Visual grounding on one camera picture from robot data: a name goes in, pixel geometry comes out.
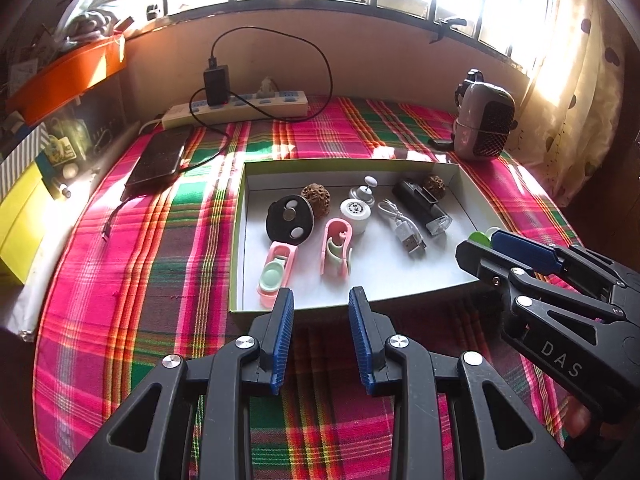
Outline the pink case with green pad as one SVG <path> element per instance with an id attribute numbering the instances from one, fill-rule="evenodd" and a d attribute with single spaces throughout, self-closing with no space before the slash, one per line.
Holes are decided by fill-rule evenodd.
<path id="1" fill-rule="evenodd" d="M 294 245 L 273 242 L 269 247 L 257 285 L 259 302 L 263 308 L 271 309 L 276 302 L 279 290 L 288 286 L 296 254 L 297 247 Z"/>

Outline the green white cardboard box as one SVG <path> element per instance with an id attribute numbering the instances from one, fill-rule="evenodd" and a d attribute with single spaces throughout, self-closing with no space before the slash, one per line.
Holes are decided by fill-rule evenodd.
<path id="1" fill-rule="evenodd" d="M 229 310 L 339 308 L 361 286 L 372 300 L 468 287 L 456 248 L 504 228 L 458 165 L 383 159 L 248 162 L 236 204 Z"/>

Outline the grey portable heater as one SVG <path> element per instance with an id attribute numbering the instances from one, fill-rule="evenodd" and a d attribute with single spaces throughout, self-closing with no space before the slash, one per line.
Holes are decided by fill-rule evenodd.
<path id="1" fill-rule="evenodd" d="M 502 87 L 484 81 L 472 68 L 454 92 L 454 152 L 464 160 L 489 160 L 501 155 L 514 129 L 515 102 Z"/>

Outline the black charger adapter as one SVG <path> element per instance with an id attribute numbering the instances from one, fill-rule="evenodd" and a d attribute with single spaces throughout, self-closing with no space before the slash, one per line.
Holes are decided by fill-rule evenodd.
<path id="1" fill-rule="evenodd" d="M 206 101 L 209 106 L 224 105 L 229 101 L 229 70 L 212 56 L 203 73 Z"/>

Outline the potted succulent plant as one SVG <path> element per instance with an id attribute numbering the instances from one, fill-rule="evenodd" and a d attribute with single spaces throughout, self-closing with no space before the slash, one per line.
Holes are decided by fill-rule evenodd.
<path id="1" fill-rule="evenodd" d="M 125 0 L 72 0 L 63 12 L 52 40 L 58 53 L 126 32 L 134 24 Z"/>

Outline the black bike light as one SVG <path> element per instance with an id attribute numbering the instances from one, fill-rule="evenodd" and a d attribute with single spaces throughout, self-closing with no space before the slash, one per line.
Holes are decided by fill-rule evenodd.
<path id="1" fill-rule="evenodd" d="M 394 184 L 392 192 L 411 214 L 411 218 L 431 236 L 445 233 L 450 227 L 450 215 L 439 206 L 438 199 L 421 185 L 401 180 Z"/>

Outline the pink clip with green pads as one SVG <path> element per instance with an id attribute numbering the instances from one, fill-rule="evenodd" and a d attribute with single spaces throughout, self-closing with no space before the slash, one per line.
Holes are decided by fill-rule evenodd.
<path id="1" fill-rule="evenodd" d="M 326 222 L 320 257 L 320 274 L 328 271 L 340 278 L 349 277 L 352 255 L 352 226 L 342 218 Z"/>

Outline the beige power strip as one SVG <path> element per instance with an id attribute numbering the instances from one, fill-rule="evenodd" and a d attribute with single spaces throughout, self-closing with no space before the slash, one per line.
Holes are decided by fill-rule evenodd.
<path id="1" fill-rule="evenodd" d="M 240 100 L 232 96 L 229 102 L 215 106 L 209 106 L 206 100 L 197 100 L 171 107 L 162 117 L 162 124 L 170 129 L 195 125 L 197 119 L 207 125 L 217 125 L 265 118 L 258 108 L 277 118 L 305 117 L 309 102 L 303 91 L 276 92 L 272 96 L 242 94 Z"/>

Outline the green white spool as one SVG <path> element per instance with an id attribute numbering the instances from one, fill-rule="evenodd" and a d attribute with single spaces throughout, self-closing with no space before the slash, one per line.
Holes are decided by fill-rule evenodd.
<path id="1" fill-rule="evenodd" d="M 498 228 L 498 226 L 492 226 L 486 231 L 474 231 L 469 235 L 468 240 L 470 240 L 471 242 L 483 245 L 485 247 L 491 248 L 492 237 L 494 236 L 495 232 L 498 232 L 498 231 L 500 231 L 500 228 Z"/>

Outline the yellow box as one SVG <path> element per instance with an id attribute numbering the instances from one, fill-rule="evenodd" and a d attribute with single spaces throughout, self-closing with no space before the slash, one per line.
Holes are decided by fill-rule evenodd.
<path id="1" fill-rule="evenodd" d="M 33 162 L 1 202 L 1 281 L 24 285 L 53 204 Z"/>

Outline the striped box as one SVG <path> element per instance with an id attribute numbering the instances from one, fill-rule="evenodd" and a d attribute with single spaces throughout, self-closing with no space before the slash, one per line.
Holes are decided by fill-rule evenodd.
<path id="1" fill-rule="evenodd" d="M 30 130 L 17 147 L 1 162 L 1 199 L 4 200 L 16 181 L 49 144 L 46 126 Z"/>

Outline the large brown walnut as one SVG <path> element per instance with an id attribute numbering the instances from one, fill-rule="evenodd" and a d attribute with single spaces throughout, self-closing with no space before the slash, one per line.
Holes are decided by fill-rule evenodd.
<path id="1" fill-rule="evenodd" d="M 327 216 L 331 209 L 331 194 L 319 183 L 311 183 L 306 185 L 300 195 L 309 203 L 314 218 L 321 219 Z"/>

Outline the grey white knob gadget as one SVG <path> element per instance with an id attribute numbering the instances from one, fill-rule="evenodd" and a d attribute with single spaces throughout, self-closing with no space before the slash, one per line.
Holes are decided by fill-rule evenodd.
<path id="1" fill-rule="evenodd" d="M 361 200 L 367 204 L 370 208 L 375 205 L 374 190 L 378 186 L 378 180 L 372 176 L 365 176 L 363 178 L 363 184 L 352 188 L 349 191 L 349 196 L 355 200 Z"/>

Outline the small brown walnut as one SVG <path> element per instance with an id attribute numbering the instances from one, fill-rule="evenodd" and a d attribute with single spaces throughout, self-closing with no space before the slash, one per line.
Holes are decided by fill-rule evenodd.
<path id="1" fill-rule="evenodd" d="M 423 188 L 432 194 L 436 200 L 442 200 L 447 193 L 447 187 L 441 177 L 430 174 L 423 181 Z"/>

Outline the black phone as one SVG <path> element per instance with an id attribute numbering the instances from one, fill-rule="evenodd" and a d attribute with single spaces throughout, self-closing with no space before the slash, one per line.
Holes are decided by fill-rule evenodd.
<path id="1" fill-rule="evenodd" d="M 178 177 L 193 128 L 180 126 L 152 135 L 125 183 L 120 200 L 162 192 Z"/>

